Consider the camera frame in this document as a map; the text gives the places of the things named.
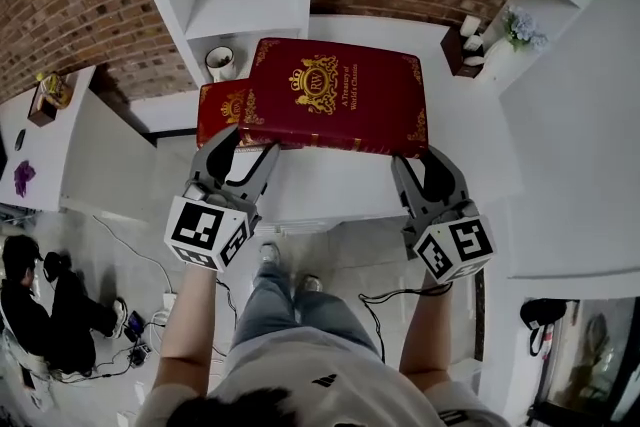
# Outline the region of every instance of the purple object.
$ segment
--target purple object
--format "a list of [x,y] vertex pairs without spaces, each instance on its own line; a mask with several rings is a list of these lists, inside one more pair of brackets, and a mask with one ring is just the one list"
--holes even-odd
[[16,194],[24,198],[27,194],[27,182],[36,176],[36,170],[29,165],[28,160],[23,160],[13,172],[13,181],[16,184]]

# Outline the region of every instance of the black logo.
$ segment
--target black logo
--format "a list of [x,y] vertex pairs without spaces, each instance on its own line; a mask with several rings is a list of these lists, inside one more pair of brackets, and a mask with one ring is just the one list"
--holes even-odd
[[459,410],[444,411],[440,413],[438,416],[440,416],[440,420],[442,420],[447,427],[450,427],[451,425],[459,424],[461,422],[466,422],[469,419],[465,411],[459,411]]
[[203,267],[209,267],[213,270],[218,270],[216,267],[216,263],[212,258],[207,255],[201,255],[200,253],[195,253],[194,251],[189,251],[188,249],[183,249],[181,247],[173,246],[176,253],[180,256],[180,259],[187,263],[195,263],[198,265],[202,265]]
[[482,269],[482,267],[484,267],[485,263],[487,263],[487,260],[482,260],[480,262],[460,267],[449,279],[454,280],[458,278],[464,278],[465,276],[470,276],[471,274],[475,274],[480,269]]
[[491,244],[479,219],[449,226],[463,262],[491,254]]
[[331,374],[331,375],[328,375],[327,377],[321,377],[320,379],[316,379],[315,381],[311,381],[311,382],[313,384],[319,384],[320,386],[324,386],[325,388],[328,388],[334,383],[334,381],[336,380],[336,377],[338,377],[336,374]]
[[173,230],[173,240],[211,251],[223,212],[201,203],[185,203]]
[[224,246],[224,249],[220,251],[222,261],[227,267],[231,263],[233,257],[236,256],[238,250],[242,247],[242,244],[244,244],[246,241],[247,227],[244,223],[242,223],[240,226],[238,226],[238,229],[233,234],[233,237],[231,237],[231,240],[229,240],[229,242],[227,242],[227,245]]
[[420,244],[418,254],[436,279],[444,276],[453,267],[451,260],[444,254],[444,251],[431,234],[427,235],[422,244]]

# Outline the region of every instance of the white t-shirt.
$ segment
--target white t-shirt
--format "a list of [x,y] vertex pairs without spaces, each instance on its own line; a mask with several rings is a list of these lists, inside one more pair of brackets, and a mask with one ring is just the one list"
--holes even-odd
[[[285,388],[300,427],[508,427],[465,385],[441,383],[420,392],[370,350],[311,327],[264,335],[234,348],[226,377],[210,394],[223,402],[260,388]],[[197,395],[183,385],[153,390],[137,427],[161,427]]]

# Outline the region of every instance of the white wall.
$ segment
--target white wall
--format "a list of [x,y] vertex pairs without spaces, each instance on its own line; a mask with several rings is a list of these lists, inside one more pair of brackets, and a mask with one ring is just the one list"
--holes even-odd
[[522,303],[640,295],[639,1],[594,0],[501,96],[524,193],[483,210],[498,253],[486,267],[480,397],[513,425],[541,367]]
[[594,0],[501,97],[525,191],[512,276],[640,269],[639,2]]

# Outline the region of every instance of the red book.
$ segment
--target red book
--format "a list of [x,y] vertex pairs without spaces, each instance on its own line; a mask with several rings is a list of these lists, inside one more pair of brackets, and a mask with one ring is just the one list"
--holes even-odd
[[420,156],[428,147],[420,60],[340,43],[262,39],[240,127],[254,140]]
[[[239,123],[249,80],[232,80],[207,84],[200,89],[196,143],[202,148],[220,130]],[[252,146],[242,141],[240,146]]]

